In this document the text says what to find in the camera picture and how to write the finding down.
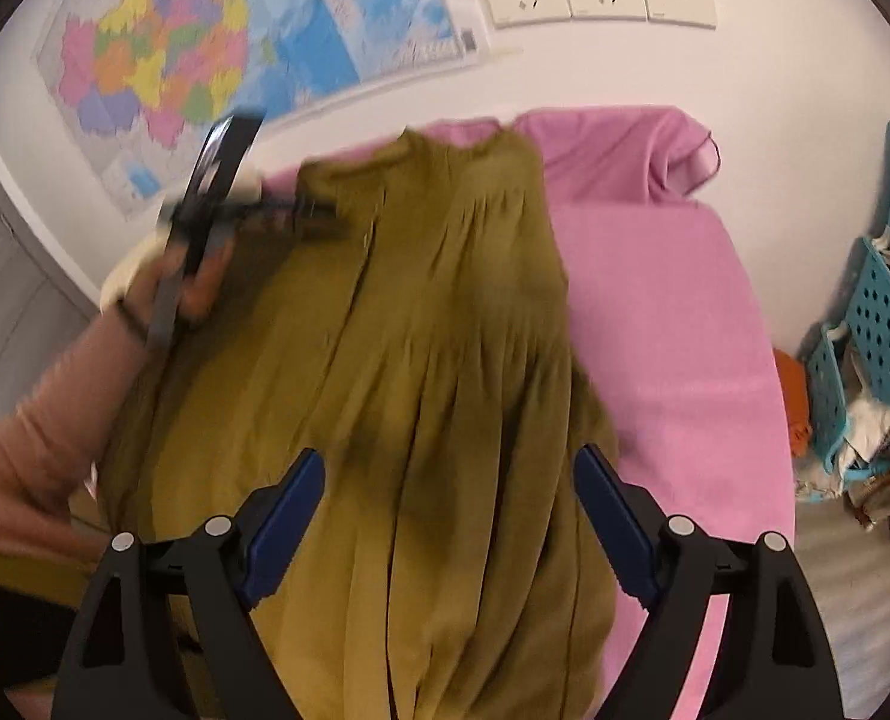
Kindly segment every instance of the colorful map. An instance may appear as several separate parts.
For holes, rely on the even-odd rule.
[[[466,44],[445,0],[61,0],[37,61],[128,217],[189,175],[230,109],[278,118]]]

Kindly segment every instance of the pink sleeve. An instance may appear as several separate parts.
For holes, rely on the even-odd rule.
[[[549,206],[681,202],[720,167],[711,132],[677,108],[536,110],[513,128],[542,152]]]
[[[69,495],[101,456],[145,360],[116,312],[95,319],[0,422],[0,492],[67,515]]]

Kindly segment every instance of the pink bed sheet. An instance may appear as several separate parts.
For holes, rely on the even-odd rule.
[[[500,126],[476,119],[423,131],[469,145]],[[755,541],[775,530],[790,539],[792,461],[765,322],[720,220],[685,197],[717,171],[708,130],[656,107],[533,111],[511,127],[545,162],[573,343],[614,418],[621,477],[713,536]],[[334,156],[362,158],[379,145]],[[295,172],[269,184],[290,189]],[[697,717],[725,608],[712,599],[675,720]],[[620,592],[606,688],[644,621]]]
[[[794,534],[781,389],[757,301],[720,220],[700,205],[552,206],[578,359],[619,433],[621,478],[712,536]],[[726,604],[712,598],[675,720],[704,697]],[[619,593],[611,688],[645,622]]]

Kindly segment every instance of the dress fabric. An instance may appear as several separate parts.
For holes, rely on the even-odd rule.
[[[298,187],[341,227],[242,234],[211,319],[122,410],[109,522],[185,536],[314,447],[325,496],[252,614],[305,720],[583,716],[615,582],[572,458],[617,446],[569,341],[539,154],[406,131]]]

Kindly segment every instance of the black clamp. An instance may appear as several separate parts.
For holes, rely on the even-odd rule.
[[[82,601],[58,671],[53,720],[197,718],[169,596],[187,595],[228,720],[300,720],[248,612],[273,594],[325,490],[306,449],[275,487],[192,536],[143,544],[119,533]]]
[[[216,122],[205,138],[185,195],[178,204],[162,207],[160,222],[172,224],[169,244],[181,242],[188,250],[184,265],[161,281],[155,295],[149,327],[149,343],[154,346],[168,346],[172,340],[184,278],[197,274],[202,260],[228,242],[237,223],[250,215],[283,213],[293,227],[300,221],[336,218],[333,202],[309,196],[276,196],[264,188],[257,202],[226,202],[242,159],[263,121],[263,114],[240,111]]]
[[[666,517],[595,445],[579,451],[576,493],[621,588],[648,620],[597,720],[668,720],[712,595],[728,595],[703,720],[842,720],[832,652],[808,584],[781,533],[754,544],[712,538]],[[274,488],[192,536],[144,545],[120,533],[89,586],[62,659],[53,718],[196,717],[178,658],[169,595],[188,595],[229,720],[300,720],[248,612],[273,594],[325,484],[307,449]]]
[[[728,613],[699,718],[841,720],[835,661],[787,539],[712,538],[666,517],[648,490],[621,482],[587,445],[576,493],[621,589],[648,610],[645,627],[597,720],[666,720],[681,694],[712,595]]]

